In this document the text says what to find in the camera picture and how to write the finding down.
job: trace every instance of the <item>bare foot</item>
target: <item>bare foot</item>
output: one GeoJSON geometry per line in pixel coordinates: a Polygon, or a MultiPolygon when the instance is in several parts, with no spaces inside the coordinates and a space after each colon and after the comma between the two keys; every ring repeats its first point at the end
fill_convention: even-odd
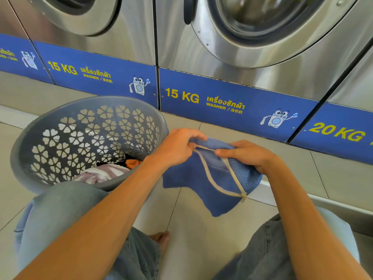
{"type": "Polygon", "coordinates": [[[170,241],[171,234],[169,231],[159,232],[155,235],[149,236],[153,241],[156,241],[161,248],[161,256],[165,254],[168,242],[170,241]]]}

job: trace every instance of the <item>person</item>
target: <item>person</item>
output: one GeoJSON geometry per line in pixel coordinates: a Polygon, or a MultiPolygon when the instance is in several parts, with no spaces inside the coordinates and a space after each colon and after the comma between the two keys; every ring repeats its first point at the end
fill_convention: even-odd
{"type": "MultiPolygon", "coordinates": [[[[192,137],[207,139],[198,130],[172,130],[109,194],[65,182],[35,197],[15,230],[21,269],[15,279],[158,279],[170,233],[147,236],[132,225],[161,175],[192,155],[192,137]]],[[[263,224],[214,280],[370,279],[349,225],[316,208],[280,157],[248,141],[232,145],[215,153],[266,175],[279,216],[263,224]]]]}

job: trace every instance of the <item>drawstring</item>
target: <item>drawstring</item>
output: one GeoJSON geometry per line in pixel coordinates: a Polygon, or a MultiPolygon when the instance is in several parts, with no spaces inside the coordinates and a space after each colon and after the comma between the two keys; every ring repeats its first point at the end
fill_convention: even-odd
{"type": "MultiPolygon", "coordinates": [[[[202,149],[206,149],[206,150],[215,151],[213,149],[209,149],[209,148],[207,148],[205,146],[201,146],[201,145],[197,145],[197,147],[202,148],[202,149]]],[[[202,161],[203,167],[205,168],[205,172],[206,172],[208,181],[214,186],[214,188],[216,188],[219,192],[221,192],[223,194],[226,194],[228,196],[235,196],[235,197],[238,197],[238,198],[242,198],[242,201],[245,201],[247,193],[245,192],[245,190],[242,187],[240,181],[238,180],[236,174],[234,173],[233,169],[231,168],[227,158],[220,158],[220,159],[224,163],[224,165],[228,168],[229,172],[232,175],[233,180],[235,181],[235,183],[236,183],[237,187],[239,188],[239,190],[241,191],[241,193],[230,192],[228,190],[225,190],[221,186],[217,185],[217,183],[214,181],[214,179],[211,176],[211,173],[210,173],[210,170],[208,169],[206,160],[203,158],[202,154],[197,149],[195,149],[193,151],[199,155],[199,157],[202,161]]]]}

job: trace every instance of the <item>gray plastic basket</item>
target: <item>gray plastic basket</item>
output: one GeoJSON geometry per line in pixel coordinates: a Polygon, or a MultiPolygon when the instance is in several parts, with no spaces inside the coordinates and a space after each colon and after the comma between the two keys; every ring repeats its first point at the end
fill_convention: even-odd
{"type": "MultiPolygon", "coordinates": [[[[128,153],[143,160],[168,135],[165,119],[141,100],[100,96],[58,107],[30,123],[10,156],[18,181],[34,193],[69,181],[96,162],[116,162],[128,153]]],[[[113,190],[133,170],[97,188],[113,190]]]]}

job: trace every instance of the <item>leg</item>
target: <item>leg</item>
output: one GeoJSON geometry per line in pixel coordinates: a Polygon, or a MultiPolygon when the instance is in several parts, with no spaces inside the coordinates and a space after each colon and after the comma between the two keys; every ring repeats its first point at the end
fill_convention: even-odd
{"type": "MultiPolygon", "coordinates": [[[[107,195],[86,183],[70,181],[55,185],[35,197],[15,229],[19,269],[25,268],[107,195]]],[[[107,278],[157,279],[161,254],[159,239],[154,241],[132,228],[107,278]]]]}
{"type": "MultiPolygon", "coordinates": [[[[317,209],[342,244],[359,261],[350,225],[329,210],[319,207],[317,209]]],[[[279,215],[264,223],[254,233],[248,246],[213,278],[223,279],[296,279],[279,215]]]]}

